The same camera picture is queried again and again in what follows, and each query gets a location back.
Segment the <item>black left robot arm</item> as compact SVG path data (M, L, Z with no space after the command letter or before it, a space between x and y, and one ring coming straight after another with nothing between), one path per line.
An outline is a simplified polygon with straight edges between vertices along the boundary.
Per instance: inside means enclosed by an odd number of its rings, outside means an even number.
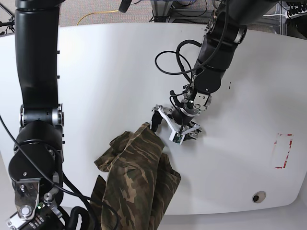
M195 40L181 42L176 51L180 75L188 85L178 94L170 91L172 107L157 105L153 109L151 130L156 132L162 120L171 128L170 140L177 144L189 139L197 139L201 132L200 125L193 118L205 111L212 101L212 93L221 86L221 80L229 68L235 50L242 43L247 32L247 25L262 17L277 4L276 0L224 0L217 10L212 12L207 24L207 33L202 43ZM185 70L180 50L184 45L192 44L200 48L194 67Z

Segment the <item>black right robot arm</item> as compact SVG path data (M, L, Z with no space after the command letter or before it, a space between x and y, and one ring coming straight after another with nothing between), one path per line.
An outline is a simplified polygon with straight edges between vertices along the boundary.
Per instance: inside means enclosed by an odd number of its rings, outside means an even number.
M15 193L11 230L62 230L63 111L58 100L60 0L15 3L15 53L23 103L8 173Z

